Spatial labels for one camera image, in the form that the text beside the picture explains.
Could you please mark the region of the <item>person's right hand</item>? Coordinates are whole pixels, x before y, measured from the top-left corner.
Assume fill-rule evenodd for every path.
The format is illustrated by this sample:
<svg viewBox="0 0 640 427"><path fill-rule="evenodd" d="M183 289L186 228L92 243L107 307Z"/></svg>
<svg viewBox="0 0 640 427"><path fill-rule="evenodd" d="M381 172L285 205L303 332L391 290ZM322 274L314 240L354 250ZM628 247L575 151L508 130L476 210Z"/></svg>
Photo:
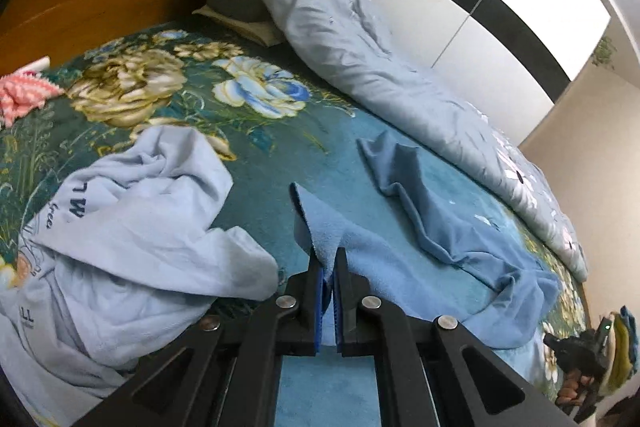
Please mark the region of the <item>person's right hand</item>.
<svg viewBox="0 0 640 427"><path fill-rule="evenodd" d="M564 374L561 389L556 394L557 407L577 407L583 405L598 390L599 382L591 375L583 374L579 369L572 369Z"/></svg>

